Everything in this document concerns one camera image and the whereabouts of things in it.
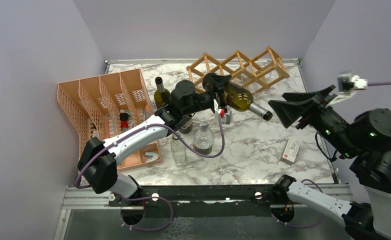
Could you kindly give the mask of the dark wine bottle front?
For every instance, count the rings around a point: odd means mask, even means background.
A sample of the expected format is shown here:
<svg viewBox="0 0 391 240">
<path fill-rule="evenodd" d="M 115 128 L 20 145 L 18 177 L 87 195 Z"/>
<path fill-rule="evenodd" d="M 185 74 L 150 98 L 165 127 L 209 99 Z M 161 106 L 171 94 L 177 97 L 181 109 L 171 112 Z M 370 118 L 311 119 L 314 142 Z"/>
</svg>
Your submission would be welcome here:
<svg viewBox="0 0 391 240">
<path fill-rule="evenodd" d="M 254 97 L 249 90 L 242 88 L 233 82 L 229 82 L 224 87 L 224 100 L 228 106 L 238 112 L 250 111 L 265 121 L 269 121 L 273 117 L 271 111 L 254 101 Z"/>
</svg>

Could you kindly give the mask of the peach plastic organizer tray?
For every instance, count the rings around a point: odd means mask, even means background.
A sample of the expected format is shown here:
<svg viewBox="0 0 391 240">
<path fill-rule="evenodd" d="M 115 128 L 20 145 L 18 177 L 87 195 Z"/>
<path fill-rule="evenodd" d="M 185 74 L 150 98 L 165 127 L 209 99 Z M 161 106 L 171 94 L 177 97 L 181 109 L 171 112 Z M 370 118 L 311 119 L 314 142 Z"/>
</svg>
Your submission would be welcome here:
<svg viewBox="0 0 391 240">
<path fill-rule="evenodd" d="M 104 140 L 124 132 L 120 113 L 129 114 L 128 130 L 154 113 L 139 68 L 61 82 L 57 101 L 78 134 L 80 155 L 91 138 Z"/>
</svg>

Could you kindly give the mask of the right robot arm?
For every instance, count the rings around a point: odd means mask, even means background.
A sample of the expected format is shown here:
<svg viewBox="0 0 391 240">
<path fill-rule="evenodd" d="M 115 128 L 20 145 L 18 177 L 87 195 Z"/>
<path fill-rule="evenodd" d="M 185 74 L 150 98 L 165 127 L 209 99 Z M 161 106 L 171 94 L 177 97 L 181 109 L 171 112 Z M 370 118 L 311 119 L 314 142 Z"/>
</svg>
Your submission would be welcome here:
<svg viewBox="0 0 391 240">
<path fill-rule="evenodd" d="M 369 203 L 339 200 L 289 175 L 273 185 L 272 198 L 312 208 L 343 226 L 355 240 L 391 240 L 391 111 L 375 108 L 348 123 L 333 108 L 331 85 L 315 92 L 286 92 L 269 105 L 285 128 L 312 126 L 345 159 L 369 196 Z"/>
</svg>

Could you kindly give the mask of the red black small item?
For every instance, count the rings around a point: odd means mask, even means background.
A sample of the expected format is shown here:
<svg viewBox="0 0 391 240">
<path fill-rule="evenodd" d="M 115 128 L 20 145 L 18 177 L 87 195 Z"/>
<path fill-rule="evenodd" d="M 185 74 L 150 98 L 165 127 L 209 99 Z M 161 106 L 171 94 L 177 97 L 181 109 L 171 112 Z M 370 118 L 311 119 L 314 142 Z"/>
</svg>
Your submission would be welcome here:
<svg viewBox="0 0 391 240">
<path fill-rule="evenodd" d="M 129 117 L 130 115 L 126 112 L 121 112 L 119 114 L 119 119 L 121 121 L 120 128 L 123 132 L 129 129 L 129 124 L 128 124 Z"/>
</svg>

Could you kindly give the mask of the dark wine bottle middle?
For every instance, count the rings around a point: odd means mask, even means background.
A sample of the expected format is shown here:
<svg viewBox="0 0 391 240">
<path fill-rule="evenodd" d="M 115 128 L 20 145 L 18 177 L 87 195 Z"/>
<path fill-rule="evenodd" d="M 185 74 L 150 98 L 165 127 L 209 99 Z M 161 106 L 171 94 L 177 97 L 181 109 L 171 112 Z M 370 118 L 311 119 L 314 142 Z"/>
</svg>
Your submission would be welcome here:
<svg viewBox="0 0 391 240">
<path fill-rule="evenodd" d="M 185 124 L 179 129 L 181 134 L 189 134 L 193 129 L 193 119 L 191 115 L 185 116 Z"/>
</svg>

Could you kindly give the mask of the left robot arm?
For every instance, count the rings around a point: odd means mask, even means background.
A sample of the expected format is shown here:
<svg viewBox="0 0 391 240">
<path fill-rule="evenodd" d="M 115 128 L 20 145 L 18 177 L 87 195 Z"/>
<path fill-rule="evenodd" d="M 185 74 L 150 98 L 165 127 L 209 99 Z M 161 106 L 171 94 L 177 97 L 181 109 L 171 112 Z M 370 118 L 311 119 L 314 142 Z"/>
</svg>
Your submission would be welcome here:
<svg viewBox="0 0 391 240">
<path fill-rule="evenodd" d="M 181 80 L 171 92 L 170 100 L 147 120 L 117 136 L 88 140 L 77 164 L 75 187 L 83 189 L 81 179 L 84 178 L 97 194 L 110 191 L 128 205 L 137 204 L 141 187 L 130 175 L 118 173 L 117 165 L 148 144 L 177 135 L 177 130 L 186 123 L 186 116 L 210 109 L 220 121 L 221 110 L 227 106 L 222 97 L 231 78 L 231 75 L 208 73 L 202 79 L 203 93 L 196 92 L 193 82 Z"/>
</svg>

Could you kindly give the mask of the dark wine bottle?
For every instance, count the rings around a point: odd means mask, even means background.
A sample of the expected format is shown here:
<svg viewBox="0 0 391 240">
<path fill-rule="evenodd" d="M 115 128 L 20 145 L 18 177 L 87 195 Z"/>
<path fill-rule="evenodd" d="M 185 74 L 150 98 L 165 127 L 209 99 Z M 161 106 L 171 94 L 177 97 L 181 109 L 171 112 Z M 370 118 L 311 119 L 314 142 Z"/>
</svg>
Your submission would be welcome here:
<svg viewBox="0 0 391 240">
<path fill-rule="evenodd" d="M 185 124 L 179 129 L 181 134 L 189 134 L 193 129 L 193 119 L 191 115 L 185 116 Z"/>
<path fill-rule="evenodd" d="M 254 101 L 254 97 L 249 90 L 242 88 L 233 82 L 229 82 L 224 87 L 224 100 L 228 106 L 238 112 L 250 111 L 265 121 L 269 121 L 273 117 L 271 111 Z"/>
</svg>

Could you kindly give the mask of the green wine bottle back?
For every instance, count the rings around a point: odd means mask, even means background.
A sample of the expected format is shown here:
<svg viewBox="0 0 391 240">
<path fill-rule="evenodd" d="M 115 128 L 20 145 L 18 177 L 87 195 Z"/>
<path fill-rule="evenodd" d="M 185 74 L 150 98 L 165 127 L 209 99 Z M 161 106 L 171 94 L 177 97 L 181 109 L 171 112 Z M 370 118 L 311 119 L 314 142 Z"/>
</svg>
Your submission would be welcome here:
<svg viewBox="0 0 391 240">
<path fill-rule="evenodd" d="M 154 92 L 154 102 L 157 109 L 163 107 L 170 99 L 171 93 L 164 87 L 163 79 L 160 76 L 155 78 L 156 91 Z"/>
</svg>

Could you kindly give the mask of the wooden wine rack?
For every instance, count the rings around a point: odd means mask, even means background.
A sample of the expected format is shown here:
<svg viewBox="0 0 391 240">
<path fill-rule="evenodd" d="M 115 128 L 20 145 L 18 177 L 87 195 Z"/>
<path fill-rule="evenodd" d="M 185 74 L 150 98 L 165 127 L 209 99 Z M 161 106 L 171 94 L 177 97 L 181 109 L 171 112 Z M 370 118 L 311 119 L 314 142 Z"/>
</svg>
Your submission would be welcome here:
<svg viewBox="0 0 391 240">
<path fill-rule="evenodd" d="M 189 80 L 196 86 L 196 91 L 203 92 L 202 80 L 208 73 L 231 76 L 231 82 L 258 94 L 269 90 L 273 85 L 290 77 L 282 57 L 270 46 L 254 57 L 249 57 L 236 50 L 224 60 L 219 60 L 208 53 L 186 67 Z"/>
</svg>

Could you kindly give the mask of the small white cardboard box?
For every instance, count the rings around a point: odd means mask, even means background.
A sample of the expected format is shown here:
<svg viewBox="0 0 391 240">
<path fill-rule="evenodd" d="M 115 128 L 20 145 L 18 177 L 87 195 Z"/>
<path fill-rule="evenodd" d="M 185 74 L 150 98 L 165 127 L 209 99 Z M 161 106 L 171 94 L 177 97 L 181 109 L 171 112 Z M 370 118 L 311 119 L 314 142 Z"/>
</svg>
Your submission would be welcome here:
<svg viewBox="0 0 391 240">
<path fill-rule="evenodd" d="M 296 161 L 300 145 L 301 142 L 299 140 L 294 138 L 288 138 L 279 160 L 290 166 L 293 165 Z"/>
</svg>

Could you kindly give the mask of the round clear bottle silver cap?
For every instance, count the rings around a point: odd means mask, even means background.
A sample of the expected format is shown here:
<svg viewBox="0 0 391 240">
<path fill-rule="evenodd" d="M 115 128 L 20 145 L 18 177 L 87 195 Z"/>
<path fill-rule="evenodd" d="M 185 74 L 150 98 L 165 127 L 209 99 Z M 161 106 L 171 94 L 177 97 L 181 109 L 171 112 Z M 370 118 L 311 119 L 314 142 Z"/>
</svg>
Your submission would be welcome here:
<svg viewBox="0 0 391 240">
<path fill-rule="evenodd" d="M 193 149 L 202 155 L 209 155 L 213 150 L 215 135 L 208 122 L 199 124 L 192 136 Z"/>
</svg>

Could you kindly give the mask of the black mounting rail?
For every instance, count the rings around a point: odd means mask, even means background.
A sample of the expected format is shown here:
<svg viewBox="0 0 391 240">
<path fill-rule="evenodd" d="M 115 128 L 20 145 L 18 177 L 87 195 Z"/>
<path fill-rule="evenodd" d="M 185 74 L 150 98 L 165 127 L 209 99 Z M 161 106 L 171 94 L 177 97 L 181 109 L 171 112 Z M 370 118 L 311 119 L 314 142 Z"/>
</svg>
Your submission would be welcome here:
<svg viewBox="0 0 391 240">
<path fill-rule="evenodd" d="M 147 218 L 270 217 L 272 208 L 288 202 L 273 184 L 144 185 L 130 200 L 115 194 L 108 206 Z"/>
</svg>

